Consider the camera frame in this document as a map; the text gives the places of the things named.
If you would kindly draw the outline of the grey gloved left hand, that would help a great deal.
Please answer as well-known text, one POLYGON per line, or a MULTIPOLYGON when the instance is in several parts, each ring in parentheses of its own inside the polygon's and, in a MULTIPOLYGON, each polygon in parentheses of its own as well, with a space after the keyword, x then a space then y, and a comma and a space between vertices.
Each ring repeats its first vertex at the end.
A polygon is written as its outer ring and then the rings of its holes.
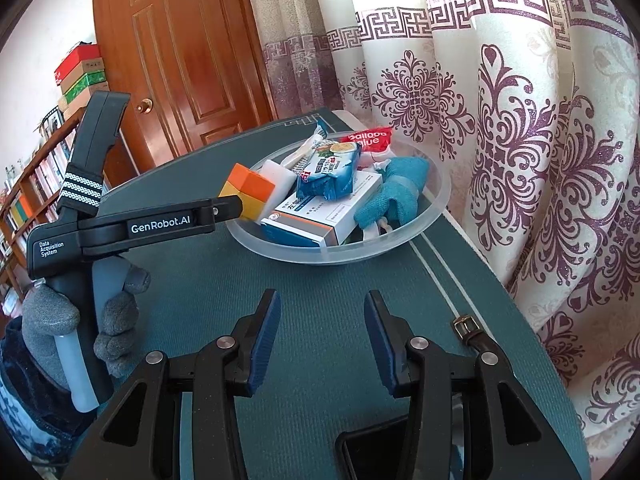
MULTIPOLYGON (((116 379, 126 376, 134 366, 134 341, 139 318, 137 296, 146 292, 151 283, 147 270, 127 264, 122 290, 105 301, 102 327, 93 343, 93 351, 116 379)), ((67 392, 68 382, 58 357, 56 336, 66 336, 76 330, 80 312, 70 300, 42 284, 35 286, 23 304, 22 334, 36 367, 47 381, 67 392)))

